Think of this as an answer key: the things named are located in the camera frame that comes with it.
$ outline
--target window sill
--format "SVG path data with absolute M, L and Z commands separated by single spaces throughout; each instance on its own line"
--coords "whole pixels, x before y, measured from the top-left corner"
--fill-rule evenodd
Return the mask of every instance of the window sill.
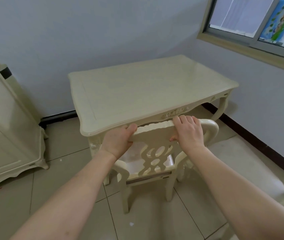
M 284 57 L 282 56 L 274 55 L 272 53 L 268 53 L 259 49 L 243 46 L 235 42 L 218 38 L 208 33 L 199 33 L 197 39 L 251 57 L 253 59 L 262 61 L 275 67 L 284 69 Z

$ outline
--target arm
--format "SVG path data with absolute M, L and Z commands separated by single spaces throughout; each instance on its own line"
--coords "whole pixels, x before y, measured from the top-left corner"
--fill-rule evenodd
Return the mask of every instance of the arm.
M 137 125 L 132 124 L 106 133 L 93 159 L 49 198 L 11 240 L 77 239 L 92 211 L 105 176 L 132 145 L 128 139 L 136 128 Z
M 183 151 L 200 171 L 216 203 L 239 239 L 284 239 L 284 207 L 232 170 L 203 144 L 194 116 L 173 118 Z

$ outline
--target table top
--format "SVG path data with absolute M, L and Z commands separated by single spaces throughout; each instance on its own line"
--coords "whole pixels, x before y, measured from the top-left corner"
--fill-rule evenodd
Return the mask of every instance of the table top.
M 238 87 L 183 55 L 72 72 L 68 77 L 84 136 Z

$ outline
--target window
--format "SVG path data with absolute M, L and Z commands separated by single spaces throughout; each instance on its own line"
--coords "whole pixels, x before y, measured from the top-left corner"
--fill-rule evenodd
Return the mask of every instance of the window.
M 212 0 L 203 32 L 284 57 L 284 0 Z

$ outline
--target forearm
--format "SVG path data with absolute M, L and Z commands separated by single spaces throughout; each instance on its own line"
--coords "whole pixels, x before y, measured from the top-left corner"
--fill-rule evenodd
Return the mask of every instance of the forearm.
M 207 148 L 188 154 L 239 239 L 284 239 L 283 206 Z
M 98 152 L 11 239 L 76 239 L 92 211 L 101 184 L 115 161 L 110 153 Z

